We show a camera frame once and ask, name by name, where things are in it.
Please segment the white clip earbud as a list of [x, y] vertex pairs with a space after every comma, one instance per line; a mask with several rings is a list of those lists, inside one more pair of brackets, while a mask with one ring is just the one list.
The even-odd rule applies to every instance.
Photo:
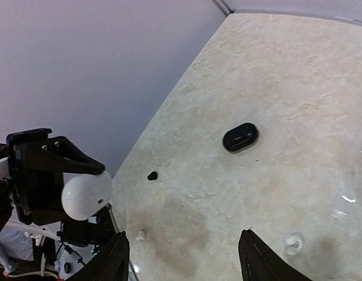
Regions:
[[146, 231], [145, 230], [138, 231], [135, 239], [137, 241], [144, 241], [146, 239]]
[[295, 256], [303, 249], [304, 238], [301, 232], [294, 232], [285, 238], [285, 252], [289, 256]]

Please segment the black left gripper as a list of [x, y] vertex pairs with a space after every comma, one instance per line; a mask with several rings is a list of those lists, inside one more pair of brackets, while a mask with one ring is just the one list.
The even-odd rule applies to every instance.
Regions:
[[[65, 172], [99, 175], [105, 165], [84, 154], [64, 136], [48, 138], [49, 128], [11, 133], [6, 137], [8, 147], [9, 183], [18, 220], [24, 224], [52, 224], [63, 220], [61, 190]], [[40, 168], [31, 168], [25, 161], [33, 153], [28, 145], [37, 144]], [[74, 246], [104, 246], [117, 233], [112, 208], [107, 204], [90, 219], [94, 222], [68, 219], [61, 222], [57, 236]]]

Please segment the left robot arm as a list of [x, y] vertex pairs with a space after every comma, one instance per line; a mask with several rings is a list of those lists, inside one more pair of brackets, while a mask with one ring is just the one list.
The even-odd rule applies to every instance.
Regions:
[[49, 128], [0, 143], [0, 231], [14, 227], [85, 247], [115, 234], [104, 164]]

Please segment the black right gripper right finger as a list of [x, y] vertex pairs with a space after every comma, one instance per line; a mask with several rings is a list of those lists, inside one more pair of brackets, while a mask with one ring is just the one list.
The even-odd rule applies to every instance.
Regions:
[[241, 233], [238, 254], [244, 281], [310, 281], [281, 259], [250, 229]]

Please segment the white oval charging case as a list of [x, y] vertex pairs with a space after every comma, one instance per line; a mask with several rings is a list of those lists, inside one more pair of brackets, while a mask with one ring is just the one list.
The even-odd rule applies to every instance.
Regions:
[[64, 185], [61, 201], [70, 218], [84, 221], [99, 212], [109, 202], [111, 194], [112, 179], [109, 173], [81, 174]]

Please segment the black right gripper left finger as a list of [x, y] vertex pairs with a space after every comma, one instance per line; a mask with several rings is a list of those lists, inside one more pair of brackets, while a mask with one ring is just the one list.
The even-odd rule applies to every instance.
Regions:
[[99, 254], [67, 281], [127, 281], [129, 275], [129, 241], [119, 232]]

